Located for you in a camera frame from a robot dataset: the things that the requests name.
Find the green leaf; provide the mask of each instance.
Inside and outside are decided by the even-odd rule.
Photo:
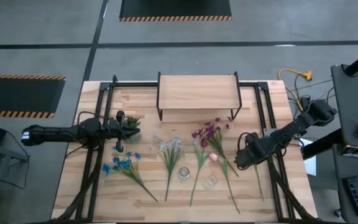
[[[209,153],[207,155],[205,155],[202,159],[201,159],[201,166],[204,165],[205,161],[208,159]]]
[[[197,146],[194,146],[194,148],[196,149],[196,155],[197,155],[197,161],[198,161],[198,168],[200,168],[202,165],[201,165],[201,162],[203,160],[203,158],[201,157],[201,153],[200,153],[200,150],[198,150]]]

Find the blue flower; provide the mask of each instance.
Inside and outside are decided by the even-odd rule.
[[[112,159],[113,163],[119,164],[119,157],[114,156],[114,158]]]
[[[122,161],[121,165],[122,165],[122,168],[126,169],[126,168],[129,168],[131,166],[131,162],[130,162],[130,160]]]
[[[108,164],[103,164],[103,171],[104,171],[104,173],[106,174],[106,176],[109,175],[109,173],[110,173],[110,167],[109,167]]]

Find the purple flower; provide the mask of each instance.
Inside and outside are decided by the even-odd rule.
[[[214,136],[214,135],[213,135],[211,132],[208,132],[208,133],[206,134],[206,137],[209,138],[209,139],[212,138],[213,136]]]
[[[212,124],[210,127],[209,127],[209,130],[208,131],[214,131],[215,130],[215,124]]]

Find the black cable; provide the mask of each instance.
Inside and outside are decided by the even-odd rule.
[[[0,182],[5,183],[5,184],[12,185],[12,186],[14,186],[14,187],[17,187],[18,189],[22,189],[22,190],[25,189],[25,187],[27,186],[27,174],[28,174],[28,172],[29,172],[29,167],[30,167],[30,160],[27,162],[27,169],[26,169],[26,171],[25,171],[24,186],[23,186],[23,187],[20,187],[20,186],[14,184],[14,183],[11,183],[11,182],[5,181],[5,180],[1,180],[1,179],[0,179]]]
[[[295,87],[295,91],[296,91],[296,97],[299,99],[299,91],[298,91],[298,87],[296,87],[296,81],[298,80],[299,76],[301,76],[300,74],[298,74],[295,78],[295,81],[294,81],[294,87]]]
[[[327,94],[327,103],[328,103],[328,100],[329,100],[329,93],[334,89],[334,87],[332,87],[329,91],[328,91],[328,94]]]
[[[6,131],[10,136],[12,136],[12,138],[15,140],[15,142],[17,143],[17,145],[23,150],[23,152],[25,153],[26,155],[26,158],[27,158],[27,161],[25,162],[27,164],[27,168],[26,168],[26,171],[25,171],[25,177],[24,177],[24,186],[23,187],[20,187],[14,183],[11,183],[11,182],[8,182],[8,181],[5,181],[5,180],[1,180],[0,179],[0,182],[3,182],[5,184],[10,184],[12,186],[15,186],[17,187],[18,189],[25,189],[25,187],[27,186],[27,174],[29,173],[29,167],[30,167],[30,155],[27,153],[27,151],[19,144],[18,140],[15,138],[15,136],[10,132],[10,131]],[[7,169],[8,169],[8,173],[11,169],[12,166],[14,165],[17,165],[21,162],[17,162],[15,164],[12,164],[10,165]]]
[[[239,137],[239,139],[237,140],[237,151],[240,151],[240,143],[241,143],[241,138],[242,138],[242,136],[243,135],[245,135],[245,134],[248,134],[248,135],[251,135],[251,133],[248,133],[248,132],[244,132],[244,133],[241,133],[240,134],[240,137]]]
[[[69,152],[69,153],[65,156],[65,158],[67,158],[71,153],[73,153],[73,152],[75,152],[75,151],[81,149],[82,147],[84,147],[84,146],[80,146],[80,147],[78,147],[78,148],[72,150],[71,152]]]
[[[12,138],[15,140],[15,142],[17,143],[17,145],[23,150],[23,152],[25,153],[25,156],[28,158],[30,158],[29,154],[27,153],[26,150],[23,149],[23,147],[19,144],[19,142],[17,141],[17,139],[15,138],[15,136],[9,132],[9,131],[6,131],[8,134],[10,134],[12,136]]]
[[[80,113],[78,114],[77,124],[80,124],[80,116],[81,116],[81,114],[83,114],[83,113],[88,113],[88,114],[92,114],[93,116],[96,116],[96,117],[98,117],[98,118],[107,119],[107,118],[105,118],[104,116],[100,116],[100,115],[98,115],[98,114],[96,114],[96,113],[92,113],[92,112],[89,112],[89,111],[82,111],[82,112],[80,112]]]
[[[292,91],[295,91],[295,90],[302,90],[304,88],[309,88],[309,87],[312,87],[312,86],[315,86],[315,85],[320,85],[320,84],[323,84],[323,83],[326,83],[326,82],[330,82],[332,81],[332,79],[330,80],[326,80],[326,81],[323,81],[323,82],[319,82],[319,83],[315,83],[315,84],[312,84],[312,85],[308,85],[308,86],[304,86],[304,87],[301,87],[301,88],[297,88],[297,89],[294,89]]]
[[[322,94],[319,98],[317,98],[317,100],[321,99],[321,97],[325,96],[325,94],[329,93],[334,87],[330,88],[327,92],[325,92],[324,94]]]
[[[288,100],[291,100],[291,102],[296,103],[296,100],[294,100],[293,98],[289,98],[289,97],[288,97]]]

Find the flower stem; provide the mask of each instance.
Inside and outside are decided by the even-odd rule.
[[[142,185],[142,184],[139,184],[139,185],[142,186],[143,189],[144,189],[147,193],[149,193],[149,195],[150,195],[156,202],[158,202],[158,200],[149,192],[149,190],[147,190],[147,188],[146,188],[144,185]]]
[[[167,192],[165,193],[165,201],[167,201],[168,197],[168,190],[169,190],[169,183],[171,182],[171,173],[168,174],[168,183],[167,183]]]
[[[259,173],[258,173],[258,167],[257,167],[257,165],[254,165],[254,168],[255,168],[255,172],[256,172],[256,178],[258,178],[260,196],[262,197],[262,201],[265,201],[265,199],[264,199],[264,194],[263,194],[263,192],[262,192],[262,187],[260,186],[260,179],[259,179]]]
[[[237,212],[238,212],[239,214],[241,214],[241,213],[240,213],[240,210],[239,210],[239,207],[237,207],[236,201],[234,200],[233,193],[231,192],[231,187],[230,187],[230,183],[229,183],[228,177],[226,177],[226,180],[227,180],[227,185],[229,186],[230,196],[231,196],[231,199],[233,200],[234,206],[236,206]]]
[[[198,174],[200,173],[200,168],[197,171],[197,175],[196,175],[196,182],[194,183],[194,187],[193,187],[193,191],[191,192],[191,198],[190,198],[190,206],[193,203],[193,196],[194,196],[194,191],[196,190],[196,185],[197,185],[197,180],[198,180]]]
[[[237,212],[239,214],[241,214],[239,208],[237,207],[236,201],[234,200],[233,193],[231,192],[231,187],[230,187],[230,183],[229,183],[229,177],[224,172],[223,172],[223,174],[224,174],[224,176],[226,178],[227,185],[229,186],[230,196],[231,196],[231,199],[233,200],[234,206],[236,206]]]
[[[223,157],[223,159],[227,159],[226,156],[223,154],[221,155]],[[235,175],[237,177],[239,177],[239,175],[237,174],[237,172],[234,170],[233,166],[230,164],[229,160],[227,160],[227,164],[229,164],[230,168],[233,170],[233,172],[235,173]]]

